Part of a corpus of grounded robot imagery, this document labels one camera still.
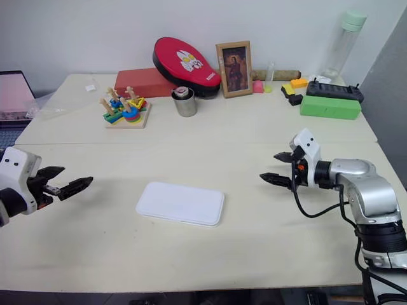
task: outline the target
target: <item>water bottle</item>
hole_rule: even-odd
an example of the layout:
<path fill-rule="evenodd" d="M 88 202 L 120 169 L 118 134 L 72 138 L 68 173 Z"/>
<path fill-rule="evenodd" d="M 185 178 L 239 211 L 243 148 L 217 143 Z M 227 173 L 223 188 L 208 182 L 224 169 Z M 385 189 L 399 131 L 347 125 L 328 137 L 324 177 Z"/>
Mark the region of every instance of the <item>water bottle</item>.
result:
<path fill-rule="evenodd" d="M 332 44 L 321 75 L 331 79 L 339 76 L 366 19 L 366 15 L 358 12 L 346 12 L 342 18 L 340 33 Z"/>

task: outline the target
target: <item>picture frame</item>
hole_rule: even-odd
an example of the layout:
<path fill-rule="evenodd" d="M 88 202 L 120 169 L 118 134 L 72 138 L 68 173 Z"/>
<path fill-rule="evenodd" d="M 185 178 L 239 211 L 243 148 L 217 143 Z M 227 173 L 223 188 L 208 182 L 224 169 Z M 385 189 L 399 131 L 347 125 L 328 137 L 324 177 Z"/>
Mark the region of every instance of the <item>picture frame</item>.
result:
<path fill-rule="evenodd" d="M 216 45 L 223 96 L 239 97 L 253 93 L 250 41 Z"/>

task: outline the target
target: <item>metal cup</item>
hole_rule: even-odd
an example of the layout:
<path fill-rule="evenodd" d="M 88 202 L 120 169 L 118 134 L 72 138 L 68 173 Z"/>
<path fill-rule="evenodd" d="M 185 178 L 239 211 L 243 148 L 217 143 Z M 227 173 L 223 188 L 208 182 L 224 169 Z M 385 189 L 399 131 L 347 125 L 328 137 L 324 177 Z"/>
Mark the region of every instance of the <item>metal cup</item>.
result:
<path fill-rule="evenodd" d="M 176 103 L 178 113 L 181 116 L 193 116 L 197 113 L 197 102 L 195 93 L 191 88 L 178 87 L 172 90 L 171 97 Z"/>

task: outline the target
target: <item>wooden peg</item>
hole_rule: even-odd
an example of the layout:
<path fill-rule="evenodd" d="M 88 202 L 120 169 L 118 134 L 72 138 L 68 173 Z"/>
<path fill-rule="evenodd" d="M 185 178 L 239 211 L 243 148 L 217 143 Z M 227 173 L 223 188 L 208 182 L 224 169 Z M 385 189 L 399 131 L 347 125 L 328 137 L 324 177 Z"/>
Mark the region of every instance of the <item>wooden peg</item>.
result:
<path fill-rule="evenodd" d="M 130 97 L 132 98 L 132 100 L 134 100 L 134 102 L 137 103 L 137 99 L 139 98 L 139 96 L 134 93 L 133 88 L 130 86 L 127 86 L 126 89 L 127 89 L 126 93 L 128 93 L 130 95 Z"/>
<path fill-rule="evenodd" d="M 123 104 L 124 108 L 126 109 L 127 112 L 131 112 L 131 108 L 130 105 L 128 104 L 128 102 L 125 100 L 124 97 L 120 98 L 120 102 Z"/>
<path fill-rule="evenodd" d="M 114 116 L 113 109 L 109 106 L 109 104 L 106 102 L 106 100 L 104 98 L 101 98 L 99 100 L 99 102 L 103 105 L 103 107 L 106 108 L 106 111 L 107 111 L 108 114 L 110 114 L 111 116 Z"/>
<path fill-rule="evenodd" d="M 107 88 L 107 93 L 112 97 L 112 99 L 114 101 L 116 101 L 116 102 L 119 101 L 119 97 L 117 96 L 116 92 L 114 92 L 113 88 L 108 87 Z"/>

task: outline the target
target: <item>table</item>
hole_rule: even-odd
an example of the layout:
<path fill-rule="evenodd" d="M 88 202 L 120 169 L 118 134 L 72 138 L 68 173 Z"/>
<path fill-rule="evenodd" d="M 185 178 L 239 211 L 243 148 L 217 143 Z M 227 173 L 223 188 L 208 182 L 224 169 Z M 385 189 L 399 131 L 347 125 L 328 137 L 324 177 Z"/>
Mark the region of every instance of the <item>table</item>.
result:
<path fill-rule="evenodd" d="M 17 144 L 287 143 L 304 127 L 320 143 L 377 141 L 363 114 L 356 120 L 300 116 L 300 108 L 291 106 L 280 91 L 282 82 L 268 94 L 224 99 L 220 93 L 215 99 L 199 100 L 198 112 L 190 118 L 178 115 L 170 97 L 149 98 L 153 108 L 144 130 L 108 130 L 99 99 L 115 79 L 114 74 L 68 76 Z M 97 91 L 86 92 L 85 86 L 92 83 Z M 50 109 L 62 111 L 50 118 Z"/>
<path fill-rule="evenodd" d="M 43 166 L 66 167 L 54 186 L 88 175 L 95 180 L 69 200 L 18 215 L 0 230 L 0 289 L 157 292 L 361 282 L 353 263 L 356 238 L 339 211 L 307 219 L 287 189 L 258 177 L 289 174 L 289 165 L 272 158 L 288 150 L 287 143 L 17 147 L 42 156 Z M 407 210 L 407 194 L 378 144 L 326 143 L 321 149 L 326 160 L 372 161 Z M 137 200 L 151 181 L 224 192 L 220 224 L 198 227 L 137 214 Z M 301 187 L 299 195 L 310 213 L 338 202 L 334 191 Z"/>

